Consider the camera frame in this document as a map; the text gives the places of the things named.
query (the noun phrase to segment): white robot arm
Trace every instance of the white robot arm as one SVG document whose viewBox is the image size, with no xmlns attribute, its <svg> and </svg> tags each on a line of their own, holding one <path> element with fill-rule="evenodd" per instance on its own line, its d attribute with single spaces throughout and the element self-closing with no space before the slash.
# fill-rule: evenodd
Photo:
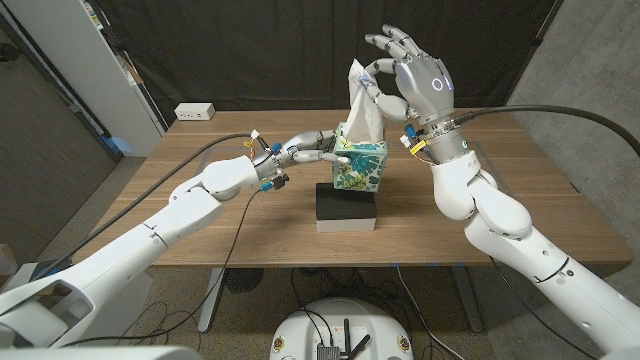
<svg viewBox="0 0 640 360">
<path fill-rule="evenodd" d="M 284 186 L 281 169 L 327 160 L 349 162 L 323 151 L 333 131 L 309 131 L 253 162 L 246 156 L 217 161 L 178 186 L 169 204 L 79 264 L 0 295 L 0 348 L 59 347 L 81 339 L 98 310 L 170 246 L 207 227 L 223 203 L 241 189 L 273 178 L 262 191 Z"/>
<path fill-rule="evenodd" d="M 500 192 L 496 181 L 480 168 L 475 152 L 449 117 L 453 86 L 442 61 L 420 50 L 399 29 L 385 25 L 382 30 L 391 38 L 367 35 L 365 40 L 394 59 L 378 60 L 367 69 L 395 74 L 408 105 L 377 104 L 385 114 L 407 109 L 400 120 L 413 118 L 425 125 L 420 133 L 408 126 L 401 140 L 412 153 L 422 151 L 434 162 L 434 195 L 440 211 L 450 219 L 468 221 L 465 235 L 475 247 L 533 282 L 606 353 L 640 345 L 640 308 L 553 245 L 532 226 L 525 207 Z M 363 83 L 377 89 L 375 79 Z M 374 101 L 383 96 L 379 89 L 369 94 Z"/>
</svg>

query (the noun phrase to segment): floral tissue box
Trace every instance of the floral tissue box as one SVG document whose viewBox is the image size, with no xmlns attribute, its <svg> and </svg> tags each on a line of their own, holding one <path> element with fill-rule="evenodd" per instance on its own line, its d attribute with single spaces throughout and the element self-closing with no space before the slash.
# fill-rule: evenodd
<svg viewBox="0 0 640 360">
<path fill-rule="evenodd" d="M 342 137 L 342 127 L 338 125 L 336 155 L 351 159 L 350 164 L 333 164 L 333 187 L 336 189 L 378 192 L 384 163 L 387 160 L 387 142 L 373 144 L 352 144 Z"/>
</svg>

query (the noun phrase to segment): humanoid robot hand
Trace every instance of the humanoid robot hand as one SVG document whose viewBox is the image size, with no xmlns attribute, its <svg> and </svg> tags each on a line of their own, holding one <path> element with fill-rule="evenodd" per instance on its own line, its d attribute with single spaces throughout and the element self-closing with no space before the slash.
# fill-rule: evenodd
<svg viewBox="0 0 640 360">
<path fill-rule="evenodd" d="M 257 155 L 253 159 L 259 178 L 278 174 L 278 170 L 316 161 L 349 163 L 349 158 L 335 155 L 333 144 L 335 132 L 306 131 L 300 133 L 284 144 L 274 145 L 270 151 Z"/>
<path fill-rule="evenodd" d="M 393 58 L 378 59 L 366 67 L 372 77 L 379 72 L 395 74 L 401 99 L 385 95 L 375 78 L 363 78 L 367 94 L 380 111 L 393 121 L 418 119 L 420 124 L 447 116 L 453 112 L 453 82 L 440 59 L 421 50 L 400 29 L 382 26 L 385 35 L 369 34 L 365 40 L 387 51 Z"/>
</svg>

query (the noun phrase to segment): power outlet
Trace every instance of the power outlet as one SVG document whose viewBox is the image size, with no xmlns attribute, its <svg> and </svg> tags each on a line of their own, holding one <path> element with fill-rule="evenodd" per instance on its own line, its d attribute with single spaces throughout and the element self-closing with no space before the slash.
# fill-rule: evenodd
<svg viewBox="0 0 640 360">
<path fill-rule="evenodd" d="M 174 112 L 179 120 L 210 120 L 216 110 L 211 103 L 180 103 Z"/>
</svg>

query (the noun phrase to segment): wooden table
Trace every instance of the wooden table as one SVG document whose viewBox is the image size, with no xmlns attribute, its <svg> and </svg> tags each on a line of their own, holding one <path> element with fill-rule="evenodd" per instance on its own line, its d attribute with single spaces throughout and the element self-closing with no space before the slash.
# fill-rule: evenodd
<svg viewBox="0 0 640 360">
<path fill-rule="evenodd" d="M 220 136 L 257 129 L 272 144 L 306 130 L 336 128 L 346 110 L 218 112 L 211 121 L 176 121 L 140 167 L 100 224 L 133 201 L 162 175 L 205 143 Z M 429 167 L 408 154 L 398 138 L 403 125 L 389 123 L 390 142 L 380 191 L 376 230 L 318 233 L 315 184 L 332 180 L 329 163 L 285 169 L 291 178 L 278 191 L 252 203 L 229 267 L 486 265 L 489 257 L 463 233 L 464 222 L 445 218 L 433 199 Z M 520 200 L 535 225 L 552 242 L 585 264 L 624 264 L 632 253 L 603 217 L 576 191 L 510 115 L 478 118 L 463 127 L 483 168 L 503 191 Z M 218 145 L 195 159 L 138 207 L 80 250 L 78 262 L 141 223 L 167 204 L 171 191 L 206 164 L 248 154 L 242 139 Z M 155 266 L 220 267 L 227 256 L 250 191 L 225 204 L 211 226 L 167 250 Z"/>
</svg>

